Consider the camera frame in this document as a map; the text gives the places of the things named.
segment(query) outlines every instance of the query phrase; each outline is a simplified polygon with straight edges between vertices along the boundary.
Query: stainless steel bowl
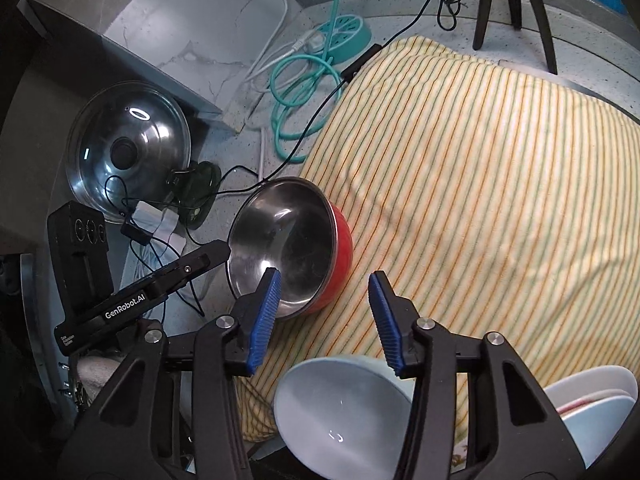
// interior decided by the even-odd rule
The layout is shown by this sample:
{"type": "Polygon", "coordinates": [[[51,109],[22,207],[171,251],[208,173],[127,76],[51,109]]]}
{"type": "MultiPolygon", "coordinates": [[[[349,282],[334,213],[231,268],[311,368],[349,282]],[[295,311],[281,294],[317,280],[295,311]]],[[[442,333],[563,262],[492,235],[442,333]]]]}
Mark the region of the stainless steel bowl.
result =
{"type": "Polygon", "coordinates": [[[318,298],[336,261],[337,227],[317,186],[297,177],[272,180],[234,219],[226,274],[236,298],[253,292],[267,267],[282,273],[276,317],[300,314],[318,298]]]}
{"type": "Polygon", "coordinates": [[[184,170],[190,158],[189,127],[177,103],[146,83],[124,82],[80,110],[66,146],[66,176],[78,202],[122,222],[124,188],[110,176],[124,180],[130,197],[164,202],[172,170],[184,170]]]}

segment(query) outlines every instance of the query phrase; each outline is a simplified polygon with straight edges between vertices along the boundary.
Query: metal screw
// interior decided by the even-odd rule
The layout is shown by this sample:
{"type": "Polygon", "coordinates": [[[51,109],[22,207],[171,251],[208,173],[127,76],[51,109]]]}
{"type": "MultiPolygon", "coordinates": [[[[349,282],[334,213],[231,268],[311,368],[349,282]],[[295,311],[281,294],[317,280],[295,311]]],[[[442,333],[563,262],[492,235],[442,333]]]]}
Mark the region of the metal screw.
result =
{"type": "Polygon", "coordinates": [[[498,346],[504,343],[504,337],[502,336],[502,334],[498,334],[497,332],[489,332],[486,335],[486,338],[487,338],[487,341],[492,345],[498,346]]]}
{"type": "Polygon", "coordinates": [[[218,325],[220,328],[231,328],[235,322],[236,320],[231,316],[220,316],[216,320],[216,325],[218,325]]]}
{"type": "Polygon", "coordinates": [[[149,330],[149,332],[145,334],[145,341],[147,343],[157,343],[161,339],[162,339],[162,332],[156,328],[149,330]]]}
{"type": "Polygon", "coordinates": [[[415,323],[423,330],[431,330],[436,326],[436,322],[430,317],[419,317],[415,323]]]}

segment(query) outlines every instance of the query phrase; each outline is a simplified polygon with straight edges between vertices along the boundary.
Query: black knob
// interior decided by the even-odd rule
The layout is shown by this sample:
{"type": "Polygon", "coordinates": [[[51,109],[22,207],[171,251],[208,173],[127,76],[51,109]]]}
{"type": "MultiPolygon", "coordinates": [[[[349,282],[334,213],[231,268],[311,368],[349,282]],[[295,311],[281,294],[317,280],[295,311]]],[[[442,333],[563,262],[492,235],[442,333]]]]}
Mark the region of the black knob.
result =
{"type": "Polygon", "coordinates": [[[138,160],[138,147],[127,137],[120,137],[111,145],[111,161],[119,170],[128,170],[138,160]]]}

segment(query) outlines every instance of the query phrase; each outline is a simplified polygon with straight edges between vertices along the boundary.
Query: white power cord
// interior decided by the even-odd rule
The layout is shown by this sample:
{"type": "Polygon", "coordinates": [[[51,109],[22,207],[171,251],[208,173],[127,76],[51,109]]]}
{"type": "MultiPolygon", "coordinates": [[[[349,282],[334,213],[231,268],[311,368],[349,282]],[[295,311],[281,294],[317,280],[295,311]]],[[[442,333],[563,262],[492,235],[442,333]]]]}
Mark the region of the white power cord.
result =
{"type": "Polygon", "coordinates": [[[264,47],[262,48],[262,50],[260,51],[258,56],[255,58],[255,60],[252,63],[252,65],[249,67],[249,70],[246,73],[247,76],[252,74],[252,72],[254,71],[255,67],[258,65],[258,63],[260,62],[260,60],[262,59],[264,54],[267,52],[267,50],[271,46],[271,42],[274,40],[276,35],[279,33],[280,28],[284,24],[284,20],[287,18],[287,13],[289,12],[289,3],[287,2],[287,0],[282,0],[282,3],[284,4],[284,12],[282,13],[282,17],[280,18],[280,21],[278,22],[278,25],[276,26],[275,30],[271,33],[269,39],[264,44],[264,47]]]}

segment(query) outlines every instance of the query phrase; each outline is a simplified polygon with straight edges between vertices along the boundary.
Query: striped towel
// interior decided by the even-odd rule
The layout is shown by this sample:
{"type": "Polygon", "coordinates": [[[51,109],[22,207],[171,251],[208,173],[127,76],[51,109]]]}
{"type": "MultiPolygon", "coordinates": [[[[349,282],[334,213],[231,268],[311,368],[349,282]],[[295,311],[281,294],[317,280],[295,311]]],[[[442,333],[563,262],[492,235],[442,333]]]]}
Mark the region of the striped towel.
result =
{"type": "Polygon", "coordinates": [[[276,433],[274,391],[294,364],[383,356],[367,302],[377,269],[451,332],[503,333],[543,386],[604,364],[637,376],[639,137],[571,89],[426,38],[389,45],[302,171],[347,219],[353,270],[334,304],[276,323],[264,365],[238,381],[244,438],[276,433]]]}

